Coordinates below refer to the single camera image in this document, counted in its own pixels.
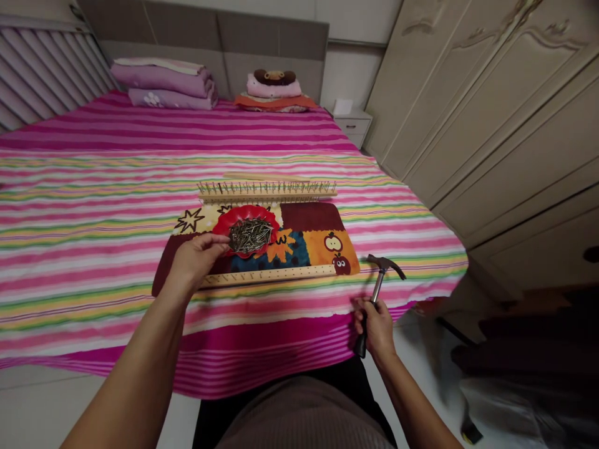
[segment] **striped bedsheet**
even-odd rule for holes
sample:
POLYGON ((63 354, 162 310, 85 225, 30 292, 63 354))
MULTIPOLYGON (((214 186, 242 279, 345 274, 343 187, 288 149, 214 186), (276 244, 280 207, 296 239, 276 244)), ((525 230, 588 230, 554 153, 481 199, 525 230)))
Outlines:
MULTIPOLYGON (((152 302, 176 217, 196 182, 224 171, 336 181, 334 203, 359 258, 393 259, 381 297, 395 318, 448 296, 465 251, 410 189, 361 155, 324 110, 255 113, 132 107, 113 92, 0 137, 0 367, 42 364, 107 375, 152 302)), ((175 390, 219 398, 351 356, 356 276, 196 294, 175 390)))

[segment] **wardrobe door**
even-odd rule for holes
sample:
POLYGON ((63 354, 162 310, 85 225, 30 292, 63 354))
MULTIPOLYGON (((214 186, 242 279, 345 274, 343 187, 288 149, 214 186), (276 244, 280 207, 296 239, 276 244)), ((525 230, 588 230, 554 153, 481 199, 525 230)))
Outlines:
POLYGON ((379 162, 469 3, 404 0, 366 106, 373 122, 364 148, 379 162))
POLYGON ((470 255, 504 287, 521 292, 599 282, 599 186, 590 188, 470 255))
POLYGON ((599 3, 544 0, 524 15, 406 182, 437 204, 599 51, 599 3))
POLYGON ((466 248, 599 180, 599 57, 449 193, 433 212, 466 248))
POLYGON ((385 169, 402 179, 447 116, 517 25, 524 2, 473 0, 431 78, 385 152, 385 169))

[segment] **orange cushion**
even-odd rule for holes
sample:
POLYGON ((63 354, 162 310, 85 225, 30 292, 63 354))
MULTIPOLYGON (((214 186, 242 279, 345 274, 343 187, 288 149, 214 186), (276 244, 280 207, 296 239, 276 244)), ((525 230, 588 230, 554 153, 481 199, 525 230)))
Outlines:
POLYGON ((281 109, 288 106, 303 106, 307 108, 318 108, 318 105, 305 94, 301 94, 298 97, 280 98, 280 99, 262 99, 258 97, 252 97, 247 92, 237 95, 235 102, 233 103, 239 106, 250 106, 257 107, 263 110, 266 109, 281 109))

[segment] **radiator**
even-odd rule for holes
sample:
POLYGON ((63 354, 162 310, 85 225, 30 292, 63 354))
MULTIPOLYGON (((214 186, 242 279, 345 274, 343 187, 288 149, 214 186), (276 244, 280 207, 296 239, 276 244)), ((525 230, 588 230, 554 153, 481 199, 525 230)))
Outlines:
POLYGON ((85 25, 0 15, 0 132, 118 89, 85 25))

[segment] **floor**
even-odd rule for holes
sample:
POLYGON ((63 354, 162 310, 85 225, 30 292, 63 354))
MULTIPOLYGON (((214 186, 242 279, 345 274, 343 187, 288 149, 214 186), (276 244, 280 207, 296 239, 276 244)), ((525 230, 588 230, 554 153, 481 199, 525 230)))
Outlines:
MULTIPOLYGON (((464 399, 459 369, 449 351, 460 342, 434 323, 408 312, 394 328, 397 353, 453 434, 459 434, 464 399)), ((406 439, 381 376, 367 355, 364 362, 374 397, 395 433, 399 448, 406 439)), ((11 449, 58 447, 94 396, 102 378, 36 366, 0 370, 0 435, 11 449)), ((200 401, 173 395, 159 448, 190 448, 200 401)), ((497 447, 483 439, 477 448, 497 447)))

